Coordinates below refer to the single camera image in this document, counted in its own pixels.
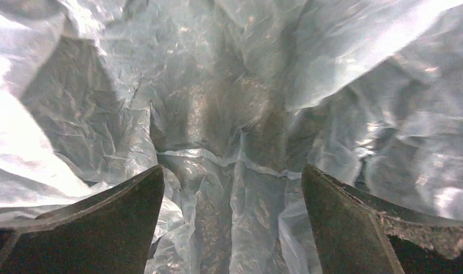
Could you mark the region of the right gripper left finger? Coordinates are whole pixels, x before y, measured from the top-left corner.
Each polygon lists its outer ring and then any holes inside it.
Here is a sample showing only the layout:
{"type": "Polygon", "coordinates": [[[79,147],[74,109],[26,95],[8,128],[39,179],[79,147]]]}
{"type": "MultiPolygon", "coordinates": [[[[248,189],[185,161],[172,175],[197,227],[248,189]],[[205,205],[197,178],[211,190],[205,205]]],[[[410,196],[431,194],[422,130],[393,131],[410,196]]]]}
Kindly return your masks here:
{"type": "Polygon", "coordinates": [[[158,165],[34,219],[0,221],[0,273],[143,273],[163,196],[158,165]]]}

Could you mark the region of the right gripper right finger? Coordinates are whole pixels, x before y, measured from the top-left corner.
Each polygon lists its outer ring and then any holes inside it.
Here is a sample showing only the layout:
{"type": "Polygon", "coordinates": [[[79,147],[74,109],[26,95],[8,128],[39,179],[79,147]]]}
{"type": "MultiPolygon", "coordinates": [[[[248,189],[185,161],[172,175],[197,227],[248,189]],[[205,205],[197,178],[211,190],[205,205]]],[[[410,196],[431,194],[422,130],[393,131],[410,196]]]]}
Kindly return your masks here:
{"type": "Polygon", "coordinates": [[[301,186],[324,273],[463,273],[463,221],[393,204],[312,165],[301,186]]]}

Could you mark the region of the light blue plastic trash bag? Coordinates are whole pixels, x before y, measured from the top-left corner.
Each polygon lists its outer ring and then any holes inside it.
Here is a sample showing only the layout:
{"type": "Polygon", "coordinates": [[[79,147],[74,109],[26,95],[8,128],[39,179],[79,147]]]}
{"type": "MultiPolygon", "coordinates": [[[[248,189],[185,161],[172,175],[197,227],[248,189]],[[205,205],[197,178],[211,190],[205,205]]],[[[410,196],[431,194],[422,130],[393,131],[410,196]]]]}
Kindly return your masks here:
{"type": "Polygon", "coordinates": [[[141,273],[324,273],[309,164],[463,221],[463,1],[0,1],[0,219],[161,165],[141,273]]]}

